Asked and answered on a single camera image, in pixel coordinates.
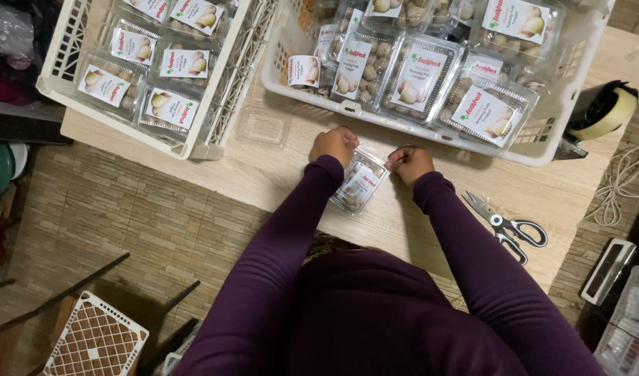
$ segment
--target electric cord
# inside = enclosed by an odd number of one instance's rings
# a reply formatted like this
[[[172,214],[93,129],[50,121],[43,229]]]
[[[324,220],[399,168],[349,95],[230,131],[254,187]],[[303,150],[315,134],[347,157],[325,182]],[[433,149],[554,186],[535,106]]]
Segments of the electric cord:
[[[593,220],[601,226],[616,226],[622,218],[621,205],[617,202],[617,198],[621,196],[639,199],[639,195],[624,188],[639,175],[639,158],[636,159],[635,156],[637,152],[639,152],[639,147],[627,149],[610,159],[610,165],[618,160],[616,172],[612,174],[611,169],[605,170],[607,185],[598,188],[593,195],[598,198],[604,196],[603,202],[582,220],[593,217]]]

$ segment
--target black and white scissors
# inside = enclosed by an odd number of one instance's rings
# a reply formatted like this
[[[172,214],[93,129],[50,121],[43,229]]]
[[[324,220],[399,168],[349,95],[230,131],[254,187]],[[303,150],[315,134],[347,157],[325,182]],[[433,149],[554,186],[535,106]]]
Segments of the black and white scissors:
[[[547,245],[547,233],[545,230],[540,227],[539,224],[536,224],[533,221],[526,221],[523,219],[517,219],[516,221],[509,221],[503,218],[500,214],[495,213],[489,206],[479,199],[477,195],[472,192],[466,191],[467,195],[462,195],[463,199],[468,201],[470,206],[475,209],[476,212],[480,214],[480,216],[484,217],[493,229],[496,231],[496,238],[500,241],[501,244],[507,244],[508,247],[515,252],[517,256],[519,256],[519,263],[524,266],[528,262],[528,256],[521,250],[519,247],[519,243],[517,243],[510,235],[507,234],[505,229],[508,229],[514,233],[519,239],[524,240],[526,243],[531,244],[534,247],[544,247]],[[531,226],[534,228],[538,235],[540,236],[540,240],[533,239],[532,236],[526,234],[521,227],[522,226]]]

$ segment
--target white plastic basket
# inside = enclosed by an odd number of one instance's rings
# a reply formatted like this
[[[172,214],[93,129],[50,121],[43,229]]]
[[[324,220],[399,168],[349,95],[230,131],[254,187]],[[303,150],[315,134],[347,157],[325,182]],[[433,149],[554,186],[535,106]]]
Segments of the white plastic basket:
[[[313,94],[288,88],[287,58],[306,55],[315,41],[310,39],[317,24],[313,13],[316,0],[280,0],[281,6],[274,21],[267,54],[264,60],[262,81],[266,89],[298,99],[302,102],[339,112],[353,118],[435,140],[461,149],[497,155],[494,149],[457,137],[452,131],[431,131],[398,120],[375,115],[361,109],[351,100],[336,103]],[[611,11],[615,0],[610,0]],[[591,66],[609,15],[592,11],[586,15],[568,13],[561,29],[558,47],[557,81],[551,93],[536,106],[528,123],[519,132],[515,143],[500,158],[522,165],[538,167],[554,156],[561,135],[575,106],[577,93]]]
[[[149,333],[91,292],[71,312],[43,374],[126,375]]]
[[[631,270],[593,354],[610,375],[639,375],[639,266]]]
[[[178,347],[178,350],[175,350],[173,353],[168,353],[166,355],[164,367],[162,368],[162,376],[170,376],[173,371],[176,370],[178,363],[180,363],[180,360],[182,359],[182,355],[185,355],[187,349],[190,348],[190,345],[192,344],[192,342],[194,342],[194,338],[196,338],[196,334],[198,333],[200,327],[201,322],[196,324],[194,329],[192,329],[190,335],[187,337],[187,340],[185,340],[182,345]]]
[[[113,1],[65,0],[37,82],[41,94],[179,159],[219,159],[262,55],[277,0],[241,0],[185,142],[152,134],[71,97],[82,52],[107,43]],[[212,116],[211,107],[215,108]],[[118,132],[113,137],[120,137]]]

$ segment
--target packing tape roll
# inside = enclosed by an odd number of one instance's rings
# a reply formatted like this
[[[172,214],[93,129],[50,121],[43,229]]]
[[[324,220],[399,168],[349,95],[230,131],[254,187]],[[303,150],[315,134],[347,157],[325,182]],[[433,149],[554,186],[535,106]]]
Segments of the packing tape roll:
[[[582,141],[590,141],[602,137],[614,131],[619,125],[624,124],[624,122],[633,115],[633,112],[635,112],[635,108],[638,106],[638,99],[621,88],[614,89],[614,92],[619,98],[614,108],[612,108],[604,118],[587,128],[578,131],[568,129],[567,132]]]

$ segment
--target person's left hand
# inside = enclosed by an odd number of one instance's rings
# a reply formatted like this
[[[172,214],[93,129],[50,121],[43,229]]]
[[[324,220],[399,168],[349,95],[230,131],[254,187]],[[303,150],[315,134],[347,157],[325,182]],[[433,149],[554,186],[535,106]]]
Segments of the person's left hand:
[[[313,162],[322,155],[331,155],[338,159],[346,169],[352,159],[352,152],[359,146],[357,135],[347,126],[339,126],[329,132],[322,132],[315,138],[313,149],[310,150],[310,160]]]

